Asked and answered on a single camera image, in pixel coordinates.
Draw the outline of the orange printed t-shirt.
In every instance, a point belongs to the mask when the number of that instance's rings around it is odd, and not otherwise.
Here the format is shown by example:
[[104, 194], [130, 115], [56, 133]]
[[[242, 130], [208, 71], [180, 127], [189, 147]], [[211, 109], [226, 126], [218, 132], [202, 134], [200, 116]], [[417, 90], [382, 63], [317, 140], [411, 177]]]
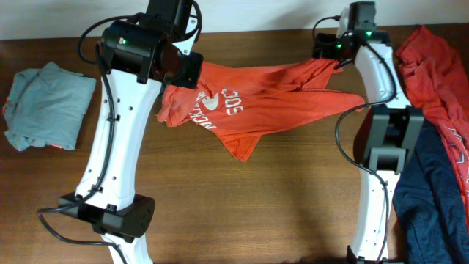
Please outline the orange printed t-shirt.
[[360, 95], [328, 89], [332, 59], [232, 68], [205, 62], [195, 89], [170, 85], [157, 119], [174, 128], [191, 121], [214, 133], [240, 161], [261, 136], [287, 131], [363, 104]]

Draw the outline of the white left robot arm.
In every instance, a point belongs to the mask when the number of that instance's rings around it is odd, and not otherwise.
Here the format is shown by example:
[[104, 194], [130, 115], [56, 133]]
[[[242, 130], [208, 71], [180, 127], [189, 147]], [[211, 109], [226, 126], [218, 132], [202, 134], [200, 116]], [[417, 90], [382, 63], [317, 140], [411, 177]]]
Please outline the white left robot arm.
[[86, 172], [62, 196], [62, 214], [88, 222], [115, 263], [150, 263], [146, 232], [153, 198], [136, 193], [136, 164], [149, 114], [167, 86], [194, 89], [203, 57], [192, 50], [202, 29], [194, 1], [151, 1], [113, 20], [96, 47], [102, 101]]

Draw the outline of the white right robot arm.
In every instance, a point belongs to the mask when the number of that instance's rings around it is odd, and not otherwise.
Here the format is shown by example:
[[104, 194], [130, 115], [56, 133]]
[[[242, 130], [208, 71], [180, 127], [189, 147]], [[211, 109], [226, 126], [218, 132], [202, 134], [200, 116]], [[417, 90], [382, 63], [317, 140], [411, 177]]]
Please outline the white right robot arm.
[[367, 109], [346, 159], [361, 176], [358, 223], [347, 247], [347, 263], [389, 263], [388, 233], [392, 199], [410, 161], [421, 128], [422, 111], [411, 105], [396, 73], [391, 39], [377, 29], [376, 4], [356, 1], [333, 19], [335, 34], [314, 33], [312, 56], [333, 59], [336, 68], [353, 64], [366, 90]]

